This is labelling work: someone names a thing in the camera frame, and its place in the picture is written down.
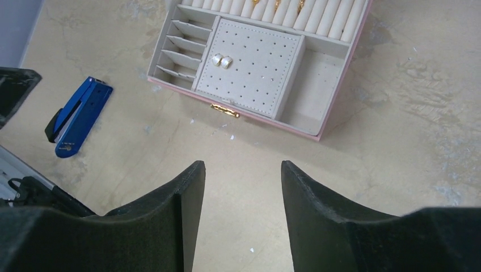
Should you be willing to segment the gold earring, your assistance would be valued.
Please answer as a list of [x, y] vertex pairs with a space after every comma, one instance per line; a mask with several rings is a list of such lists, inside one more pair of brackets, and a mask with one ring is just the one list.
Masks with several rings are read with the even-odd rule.
[[212, 56], [211, 61], [214, 66], [220, 66], [223, 60], [223, 55], [217, 53]]
[[233, 59], [230, 56], [224, 56], [221, 59], [220, 65], [223, 69], [228, 69], [232, 63], [233, 63]]

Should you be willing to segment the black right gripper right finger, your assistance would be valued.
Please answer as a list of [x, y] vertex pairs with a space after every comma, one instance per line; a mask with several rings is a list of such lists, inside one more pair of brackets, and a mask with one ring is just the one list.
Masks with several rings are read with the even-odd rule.
[[358, 204], [290, 161], [282, 196], [295, 271], [479, 271], [480, 208], [395, 216]]

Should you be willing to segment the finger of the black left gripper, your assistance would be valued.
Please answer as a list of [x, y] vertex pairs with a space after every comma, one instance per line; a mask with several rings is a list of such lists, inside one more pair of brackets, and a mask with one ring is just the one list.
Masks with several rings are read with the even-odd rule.
[[1, 128], [18, 111], [42, 78], [31, 69], [1, 67]]

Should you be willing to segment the pink jewelry box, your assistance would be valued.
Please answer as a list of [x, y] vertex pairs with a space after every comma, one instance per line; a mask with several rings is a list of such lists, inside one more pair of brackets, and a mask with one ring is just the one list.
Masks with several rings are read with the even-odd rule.
[[[371, 1], [171, 1], [149, 81], [319, 140]], [[230, 56], [228, 69], [215, 54]]]

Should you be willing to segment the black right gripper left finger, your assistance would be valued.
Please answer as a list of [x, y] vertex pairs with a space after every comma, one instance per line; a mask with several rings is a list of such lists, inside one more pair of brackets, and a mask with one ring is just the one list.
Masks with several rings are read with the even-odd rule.
[[206, 169], [171, 181], [103, 216], [41, 206], [1, 208], [2, 271], [191, 271]]

